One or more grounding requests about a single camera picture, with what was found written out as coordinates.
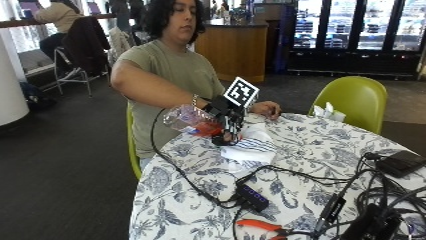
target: white tablecloth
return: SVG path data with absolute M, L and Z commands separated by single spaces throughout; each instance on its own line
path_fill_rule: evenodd
M 365 152 L 390 155 L 406 149 L 364 129 L 304 115 L 282 114 L 277 121 L 269 121 L 250 114 L 246 122 L 266 122 L 277 145 L 272 164 L 318 177 L 349 178 Z M 248 169 L 229 173 L 231 160 L 221 157 L 220 149 L 205 138 L 183 134 L 163 151 L 172 156 L 195 184 L 220 200 L 232 196 L 236 179 L 250 172 Z M 420 172 L 398 179 L 398 183 L 409 189 L 425 186 L 426 168 Z M 366 189 L 369 177 L 365 174 L 348 190 L 341 222 L 358 216 L 354 199 Z M 239 219 L 260 219 L 306 231 L 313 230 L 332 194 L 345 186 L 328 187 L 301 176 L 268 170 L 260 171 L 246 184 L 269 199 L 270 205 L 261 213 L 243 211 Z M 237 209 L 223 209 L 199 196 L 173 166 L 155 157 L 136 191 L 131 239 L 233 239 L 232 219 Z M 321 239 L 333 235 L 332 229 Z M 274 234 L 253 227 L 237 227 L 237 236 L 239 239 L 268 239 Z M 306 237 L 294 235 L 289 239 Z

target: glass door refrigerator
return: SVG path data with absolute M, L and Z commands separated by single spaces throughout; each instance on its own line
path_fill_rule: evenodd
M 300 0 L 289 71 L 414 77 L 425 0 Z

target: wristband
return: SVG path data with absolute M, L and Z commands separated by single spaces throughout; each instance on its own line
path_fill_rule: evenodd
M 192 97 L 192 105 L 193 106 L 197 106 L 197 98 L 199 98 L 199 95 L 195 94 L 193 97 Z

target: robotic hand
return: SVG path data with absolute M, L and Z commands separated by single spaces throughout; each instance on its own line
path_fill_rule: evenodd
M 244 117 L 257 100 L 258 88 L 237 77 L 224 96 L 217 96 L 203 108 L 223 125 L 221 133 L 212 136 L 217 146 L 236 145 L 240 140 Z
M 212 136 L 212 142 L 217 146 L 235 145 L 240 140 L 246 109 L 236 106 L 224 96 L 217 96 L 203 108 L 217 119 L 223 126 L 221 133 Z

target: black backpack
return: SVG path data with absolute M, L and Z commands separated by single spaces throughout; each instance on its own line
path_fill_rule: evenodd
M 27 82 L 20 82 L 22 90 L 31 111 L 39 111 L 56 104 L 56 100 L 47 97 L 44 92 Z

